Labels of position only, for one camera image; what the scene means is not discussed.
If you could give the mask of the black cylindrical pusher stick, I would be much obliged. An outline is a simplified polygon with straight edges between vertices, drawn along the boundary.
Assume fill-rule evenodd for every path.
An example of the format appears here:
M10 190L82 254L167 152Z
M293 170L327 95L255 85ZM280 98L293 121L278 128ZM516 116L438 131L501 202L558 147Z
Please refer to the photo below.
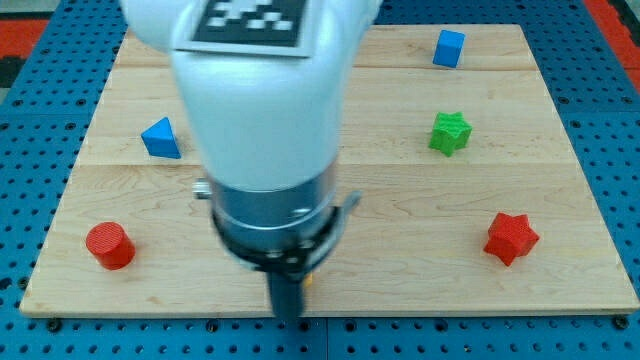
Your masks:
M273 314L279 319L297 319L304 311L304 289L301 278L269 272L266 274Z

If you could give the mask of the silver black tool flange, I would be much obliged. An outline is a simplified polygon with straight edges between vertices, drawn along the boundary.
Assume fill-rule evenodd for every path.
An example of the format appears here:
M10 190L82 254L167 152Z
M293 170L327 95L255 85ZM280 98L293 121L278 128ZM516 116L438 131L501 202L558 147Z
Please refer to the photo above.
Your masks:
M274 161L262 166L206 162L194 196L211 201L212 221L224 246L247 267L307 273L331 254L349 213L361 199L351 192L340 206L336 162Z

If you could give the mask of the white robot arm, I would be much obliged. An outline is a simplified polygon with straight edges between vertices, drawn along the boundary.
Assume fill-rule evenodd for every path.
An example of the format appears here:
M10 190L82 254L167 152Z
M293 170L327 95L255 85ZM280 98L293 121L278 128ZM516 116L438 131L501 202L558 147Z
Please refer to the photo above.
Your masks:
M275 316L339 242L360 193L335 205L344 91L380 0L138 1L121 9L170 59L225 248L265 274Z

